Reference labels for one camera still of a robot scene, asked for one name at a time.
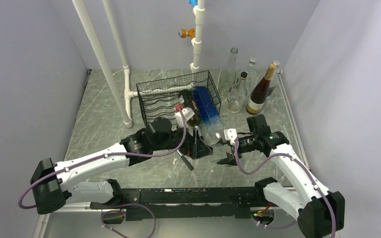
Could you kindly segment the dark bottle gold foil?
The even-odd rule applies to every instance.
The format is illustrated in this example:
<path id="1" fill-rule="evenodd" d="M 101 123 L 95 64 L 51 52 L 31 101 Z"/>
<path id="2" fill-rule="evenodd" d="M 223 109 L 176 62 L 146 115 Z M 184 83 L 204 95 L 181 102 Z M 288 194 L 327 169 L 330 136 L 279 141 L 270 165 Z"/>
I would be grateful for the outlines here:
<path id="1" fill-rule="evenodd" d="M 269 92 L 271 79 L 277 68 L 278 64 L 276 64 L 275 62 L 271 63 L 264 77 L 252 91 L 248 103 L 246 105 L 246 111 L 250 115 L 256 115 L 260 113 Z"/>

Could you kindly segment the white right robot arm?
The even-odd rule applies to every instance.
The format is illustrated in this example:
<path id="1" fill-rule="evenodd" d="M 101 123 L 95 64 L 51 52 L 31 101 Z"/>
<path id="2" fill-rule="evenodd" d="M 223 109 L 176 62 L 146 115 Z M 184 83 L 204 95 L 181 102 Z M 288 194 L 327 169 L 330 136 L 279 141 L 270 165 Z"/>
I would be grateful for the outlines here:
<path id="1" fill-rule="evenodd" d="M 295 191 L 291 192 L 276 179 L 269 177 L 255 183 L 254 201 L 260 206 L 275 204 L 297 223 L 306 238 L 336 236 L 344 227 L 345 198 L 321 183 L 297 156 L 287 137 L 273 132 L 264 115 L 247 118 L 249 133 L 239 137 L 236 129 L 223 130 L 223 139 L 232 148 L 232 154 L 220 164 L 236 165 L 246 175 L 253 175 L 272 161 L 285 175 Z M 239 156 L 259 151 L 266 158 L 252 171 L 243 168 Z"/>

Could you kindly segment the clear round glass bottle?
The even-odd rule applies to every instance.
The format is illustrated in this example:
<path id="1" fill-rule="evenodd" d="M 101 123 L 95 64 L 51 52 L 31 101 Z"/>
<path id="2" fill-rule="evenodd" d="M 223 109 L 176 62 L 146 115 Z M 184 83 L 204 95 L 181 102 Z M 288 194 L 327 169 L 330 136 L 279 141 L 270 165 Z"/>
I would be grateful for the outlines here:
<path id="1" fill-rule="evenodd" d="M 246 77 L 246 88 L 248 94 L 250 94 L 258 84 L 258 74 L 255 68 L 256 62 L 256 58 L 250 58 L 249 64 L 244 70 L 248 74 Z"/>

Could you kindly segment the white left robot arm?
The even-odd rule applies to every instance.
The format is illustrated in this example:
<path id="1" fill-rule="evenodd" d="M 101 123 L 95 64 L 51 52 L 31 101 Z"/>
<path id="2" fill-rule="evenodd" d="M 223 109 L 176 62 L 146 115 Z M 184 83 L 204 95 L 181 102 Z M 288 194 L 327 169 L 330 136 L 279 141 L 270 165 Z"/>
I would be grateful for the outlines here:
<path id="1" fill-rule="evenodd" d="M 212 147 L 203 142 L 198 126 L 194 126 L 191 133 L 183 127 L 172 130 L 168 119 L 157 118 L 102 151 L 59 163 L 54 163 L 51 158 L 41 160 L 30 179 L 29 190 L 35 200 L 32 207 L 40 215 L 78 202 L 96 202 L 117 208 L 124 200 L 117 180 L 86 182 L 86 179 L 142 163 L 155 158 L 155 151 L 162 150 L 164 156 L 178 152 L 192 159 L 213 154 Z"/>

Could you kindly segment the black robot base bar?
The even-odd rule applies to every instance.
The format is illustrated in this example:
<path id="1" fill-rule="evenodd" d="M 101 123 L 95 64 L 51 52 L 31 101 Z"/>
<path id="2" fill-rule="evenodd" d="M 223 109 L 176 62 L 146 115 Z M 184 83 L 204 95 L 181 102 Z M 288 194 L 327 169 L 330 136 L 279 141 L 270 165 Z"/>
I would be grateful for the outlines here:
<path id="1" fill-rule="evenodd" d="M 119 194 L 107 203 L 91 202 L 92 210 L 120 210 L 125 206 L 126 221 L 161 218 L 234 217 L 249 219 L 252 213 L 270 203 L 261 197 L 260 188 L 188 187 L 117 188 Z"/>

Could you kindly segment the clear bottle black gold label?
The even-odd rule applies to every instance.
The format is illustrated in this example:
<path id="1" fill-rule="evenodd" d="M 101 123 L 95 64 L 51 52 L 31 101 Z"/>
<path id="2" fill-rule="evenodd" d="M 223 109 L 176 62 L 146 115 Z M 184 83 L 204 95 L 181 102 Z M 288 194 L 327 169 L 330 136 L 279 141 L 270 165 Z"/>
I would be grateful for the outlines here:
<path id="1" fill-rule="evenodd" d="M 218 93 L 221 97 L 226 97 L 230 88 L 234 85 L 236 78 L 236 59 L 238 48 L 232 47 L 226 64 L 223 66 L 219 76 Z"/>

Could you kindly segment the clear bottle black cap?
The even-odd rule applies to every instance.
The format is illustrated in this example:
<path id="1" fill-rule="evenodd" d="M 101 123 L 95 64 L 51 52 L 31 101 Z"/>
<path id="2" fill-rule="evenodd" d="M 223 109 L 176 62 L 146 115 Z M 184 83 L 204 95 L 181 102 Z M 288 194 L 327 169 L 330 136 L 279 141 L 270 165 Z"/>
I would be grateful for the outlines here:
<path id="1" fill-rule="evenodd" d="M 230 92 L 227 96 L 227 110 L 231 113 L 238 113 L 243 107 L 245 98 L 247 96 L 247 76 L 248 73 L 246 71 L 241 72 L 240 77 L 230 89 Z"/>

